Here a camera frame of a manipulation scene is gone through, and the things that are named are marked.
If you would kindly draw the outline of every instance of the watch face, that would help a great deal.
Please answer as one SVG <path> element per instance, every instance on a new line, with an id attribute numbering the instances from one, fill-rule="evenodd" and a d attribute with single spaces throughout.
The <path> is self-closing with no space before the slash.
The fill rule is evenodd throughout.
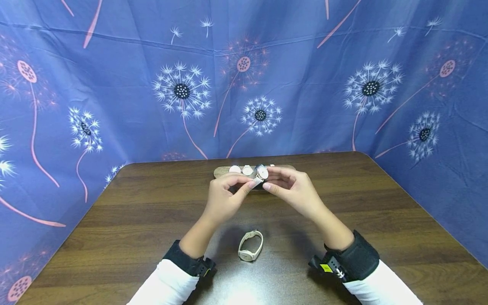
<path id="1" fill-rule="evenodd" d="M 268 179 L 268 169 L 266 168 L 266 166 L 264 165 L 260 165 L 258 167 L 258 173 L 259 173 L 259 176 L 263 179 Z"/>

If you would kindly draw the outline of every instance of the blue curtain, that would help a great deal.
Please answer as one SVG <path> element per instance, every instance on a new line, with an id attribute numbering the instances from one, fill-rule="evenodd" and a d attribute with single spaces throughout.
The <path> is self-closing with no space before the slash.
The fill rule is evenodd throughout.
<path id="1" fill-rule="evenodd" d="M 488 265 L 487 15 L 481 0 L 4 0 L 0 304 L 137 162 L 360 151 Z"/>

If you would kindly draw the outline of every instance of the table surface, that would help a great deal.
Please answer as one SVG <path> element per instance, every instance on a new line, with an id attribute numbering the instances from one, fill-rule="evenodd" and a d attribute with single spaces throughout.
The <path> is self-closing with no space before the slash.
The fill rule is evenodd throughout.
<path id="1" fill-rule="evenodd" d="M 290 164 L 309 174 L 320 196 L 355 228 L 425 304 L 486 304 L 488 271 L 361 153 L 132 164 L 123 168 L 20 305 L 126 304 L 175 239 L 203 212 L 218 166 Z M 253 263 L 239 260 L 244 233 L 264 235 Z M 333 277 L 307 263 L 322 256 L 309 221 L 264 191 L 253 191 L 213 237 L 218 265 L 186 304 L 358 304 Z"/>

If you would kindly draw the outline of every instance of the right hand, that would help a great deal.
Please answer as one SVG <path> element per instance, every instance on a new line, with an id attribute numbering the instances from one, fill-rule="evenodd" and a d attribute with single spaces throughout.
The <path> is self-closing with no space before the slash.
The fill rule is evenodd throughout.
<path id="1" fill-rule="evenodd" d="M 286 201 L 306 218 L 315 221 L 326 207 L 304 172 L 285 167 L 268 166 L 263 188 Z"/>

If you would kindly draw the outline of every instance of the dandelion print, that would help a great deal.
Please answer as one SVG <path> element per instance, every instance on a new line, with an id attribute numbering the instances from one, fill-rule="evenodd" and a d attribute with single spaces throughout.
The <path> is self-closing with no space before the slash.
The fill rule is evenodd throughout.
<path id="1" fill-rule="evenodd" d="M 65 0 L 61 0 L 61 2 L 63 3 L 64 7 L 68 10 L 68 12 L 71 14 L 71 16 L 75 16 L 75 14 L 73 14 L 73 11 L 71 10 L 71 8 L 69 8 L 68 4 L 66 3 Z"/>
<path id="2" fill-rule="evenodd" d="M 97 10 L 95 11 L 95 15 L 94 15 L 93 20 L 90 24 L 90 27 L 88 28 L 88 31 L 86 32 L 85 42 L 83 44 L 83 49 L 86 49 L 86 47 L 90 43 L 90 40 L 93 36 L 93 32 L 95 31 L 95 27 L 97 26 L 98 16 L 100 15 L 100 9 L 102 8 L 102 1 L 103 0 L 98 0 Z"/>
<path id="3" fill-rule="evenodd" d="M 7 266 L 0 266 L 0 300 L 9 304 L 17 302 L 53 254 L 52 250 L 37 250 L 22 255 Z"/>
<path id="4" fill-rule="evenodd" d="M 358 117 L 367 113 L 374 114 L 380 111 L 382 105 L 393 101 L 393 93 L 398 90 L 398 85 L 404 77 L 400 70 L 399 64 L 390 66 L 386 60 L 377 64 L 369 62 L 347 80 L 344 106 L 356 108 L 356 120 L 352 130 L 353 151 L 356 150 L 354 140 Z"/>
<path id="5" fill-rule="evenodd" d="M 433 20 L 429 20 L 427 22 L 427 27 L 429 27 L 429 30 L 427 31 L 427 33 L 425 34 L 425 36 L 427 36 L 430 33 L 430 31 L 432 30 L 433 27 L 438 26 L 438 25 L 441 25 L 441 24 L 442 24 L 442 19 L 439 18 L 439 17 L 436 17 Z"/>
<path id="6" fill-rule="evenodd" d="M 106 189 L 107 186 L 112 182 L 112 180 L 115 178 L 115 175 L 117 175 L 117 173 L 124 167 L 126 166 L 127 164 L 122 164 L 122 165 L 119 165 L 119 166 L 114 166 L 110 169 L 110 172 L 108 173 L 108 175 L 105 176 L 105 187 L 103 189 Z"/>
<path id="7" fill-rule="evenodd" d="M 71 141 L 71 146 L 78 148 L 83 147 L 78 162 L 76 163 L 76 175 L 80 180 L 85 190 L 85 203 L 88 202 L 88 188 L 80 176 L 80 163 L 87 153 L 93 151 L 101 152 L 102 139 L 100 138 L 100 122 L 93 118 L 93 115 L 88 111 L 83 113 L 77 108 L 69 108 L 69 123 L 71 126 L 71 134 L 75 137 Z"/>
<path id="8" fill-rule="evenodd" d="M 11 161 L 6 161 L 3 160 L 3 154 L 9 150 L 9 148 L 12 147 L 12 145 L 9 142 L 9 139 L 6 136 L 0 137 L 0 189 L 4 187 L 4 182 L 7 177 L 12 177 L 14 176 L 15 173 L 15 166 Z M 64 227 L 66 226 L 65 224 L 60 224 L 57 222 L 50 222 L 46 220 L 42 220 L 39 218 L 35 218 L 33 216 L 30 216 L 18 209 L 16 209 L 14 206 L 12 206 L 10 203 L 8 203 L 3 197 L 0 197 L 0 203 L 2 203 L 5 207 L 7 207 L 9 210 L 24 216 L 27 219 L 30 219 L 32 221 L 35 221 L 39 224 L 45 224 L 45 225 L 50 225 L 50 226 L 58 226 L 58 227 Z"/>
<path id="9" fill-rule="evenodd" d="M 200 21 L 200 26 L 207 28 L 207 35 L 205 37 L 208 38 L 208 28 L 213 26 L 212 19 L 210 19 L 209 17 L 207 17 L 204 20 L 201 20 Z"/>
<path id="10" fill-rule="evenodd" d="M 263 76 L 265 69 L 269 66 L 267 60 L 268 53 L 266 48 L 260 47 L 256 40 L 252 40 L 248 37 L 244 37 L 229 45 L 227 53 L 223 57 L 226 68 L 221 70 L 221 74 L 229 77 L 230 85 L 225 90 L 224 100 L 220 106 L 217 122 L 215 123 L 214 128 L 214 137 L 219 128 L 220 116 L 229 91 L 233 87 L 245 91 L 250 85 L 259 84 L 259 79 Z"/>
<path id="11" fill-rule="evenodd" d="M 429 112 L 422 114 L 415 123 L 410 126 L 408 130 L 409 138 L 407 141 L 385 150 L 378 154 L 375 159 L 402 145 L 407 145 L 409 148 L 409 155 L 416 163 L 429 157 L 434 151 L 434 146 L 439 141 L 437 136 L 439 119 L 439 114 Z"/>
<path id="12" fill-rule="evenodd" d="M 157 79 L 152 83 L 156 98 L 162 103 L 168 112 L 178 111 L 183 118 L 186 134 L 193 146 L 207 159 L 204 152 L 195 144 L 188 128 L 186 120 L 190 118 L 200 119 L 204 111 L 212 105 L 210 97 L 210 79 L 203 76 L 198 66 L 187 69 L 186 64 L 177 62 L 173 67 L 165 66 Z"/>
<path id="13" fill-rule="evenodd" d="M 180 38 L 183 35 L 183 33 L 180 32 L 180 29 L 177 27 L 172 27 L 170 31 L 173 33 L 173 38 L 171 38 L 171 44 L 173 44 L 173 40 L 175 39 L 175 36 Z"/>
<path id="14" fill-rule="evenodd" d="M 7 98 L 31 101 L 34 110 L 30 139 L 31 156 L 39 170 L 59 187 L 56 179 L 41 165 L 35 149 L 38 112 L 42 108 L 56 106 L 56 94 L 49 90 L 48 82 L 38 77 L 27 61 L 27 56 L 16 47 L 12 39 L 0 35 L 0 88 Z"/>
<path id="15" fill-rule="evenodd" d="M 168 152 L 168 153 L 165 153 L 161 157 L 161 160 L 162 161 L 182 161 L 182 160 L 187 160 L 187 158 L 186 158 L 185 154 L 181 154 L 178 152 Z"/>
<path id="16" fill-rule="evenodd" d="M 352 7 L 352 9 L 349 11 L 349 13 L 341 20 L 341 22 L 339 22 L 335 28 L 332 29 L 332 31 L 330 31 L 327 36 L 324 38 L 324 40 L 322 40 L 320 42 L 320 44 L 317 46 L 317 49 L 320 48 L 327 40 L 329 40 L 330 37 L 332 37 L 332 35 L 334 35 L 334 33 L 341 27 L 341 25 L 344 23 L 344 21 L 347 20 L 347 18 L 349 18 L 349 16 L 352 14 L 352 12 L 354 12 L 354 10 L 356 9 L 356 7 L 359 5 L 359 3 L 361 2 L 361 0 L 358 0 L 356 2 L 356 4 Z M 325 3 L 325 7 L 326 9 L 328 8 L 328 2 Z"/>
<path id="17" fill-rule="evenodd" d="M 393 39 L 393 37 L 395 37 L 395 36 L 401 37 L 401 36 L 403 36 L 403 35 L 405 35 L 405 31 L 403 30 L 403 27 L 402 27 L 402 26 L 401 26 L 401 27 L 397 27 L 397 28 L 395 29 L 395 35 L 391 36 L 391 38 L 390 38 L 390 39 L 388 39 L 388 42 L 387 42 L 387 43 L 389 43 L 389 42 L 390 42 L 390 40 L 392 40 L 392 39 Z"/>
<path id="18" fill-rule="evenodd" d="M 429 66 L 425 68 L 429 80 L 396 107 L 390 116 L 380 125 L 375 134 L 378 134 L 398 110 L 422 90 L 426 89 L 430 91 L 432 98 L 442 101 L 448 96 L 450 91 L 459 86 L 476 56 L 475 48 L 470 41 L 471 38 L 469 37 L 449 41 L 435 55 L 429 63 Z"/>
<path id="19" fill-rule="evenodd" d="M 244 114 L 241 117 L 241 122 L 244 123 L 247 128 L 237 138 L 229 152 L 234 149 L 237 142 L 247 133 L 254 133 L 257 137 L 262 137 L 266 134 L 271 134 L 279 123 L 283 120 L 281 113 L 283 110 L 276 106 L 276 102 L 273 99 L 261 95 L 247 102 L 243 109 Z"/>

